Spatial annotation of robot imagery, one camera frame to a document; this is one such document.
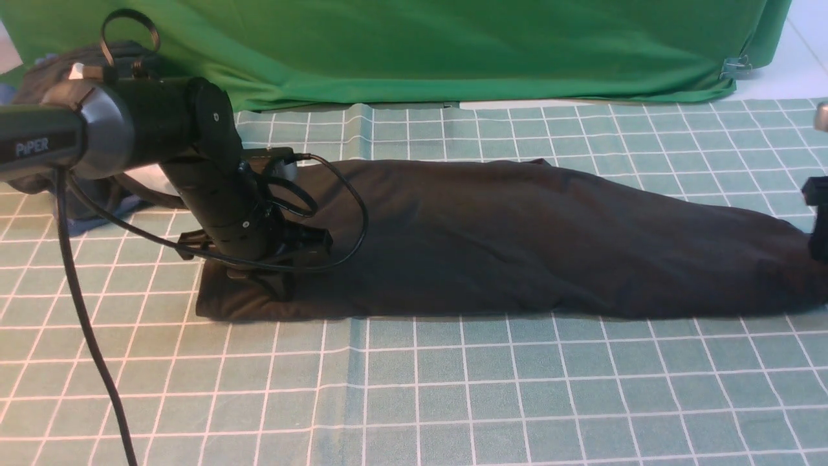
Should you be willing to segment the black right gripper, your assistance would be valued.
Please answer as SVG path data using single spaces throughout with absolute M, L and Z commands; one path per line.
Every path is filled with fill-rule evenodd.
M 809 238 L 810 256 L 827 262 L 827 177 L 808 177 L 801 188 L 805 204 L 816 209 L 813 230 Z

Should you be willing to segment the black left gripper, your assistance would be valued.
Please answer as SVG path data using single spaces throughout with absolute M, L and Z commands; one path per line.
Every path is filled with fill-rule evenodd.
M 234 259 L 264 265 L 288 267 L 290 271 L 269 271 L 260 267 L 230 265 L 209 259 L 220 278 L 252 285 L 277 302 L 292 299 L 296 289 L 295 267 L 307 267 L 331 254 L 333 238 L 326 229 L 308 227 L 287 220 L 242 221 L 225 227 L 180 234 L 177 244 L 201 252 L 216 252 Z

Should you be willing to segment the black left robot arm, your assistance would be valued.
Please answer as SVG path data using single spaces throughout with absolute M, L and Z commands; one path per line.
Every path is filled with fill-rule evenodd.
M 279 302 L 296 288 L 298 263 L 327 256 L 329 231 L 303 227 L 318 206 L 283 170 L 290 148 L 246 150 L 230 98 L 203 78 L 105 83 L 66 80 L 39 104 L 2 108 L 2 180 L 62 170 L 85 179 L 156 164 L 200 230 L 165 242 L 181 259 L 223 263 L 228 276 L 260 286 Z

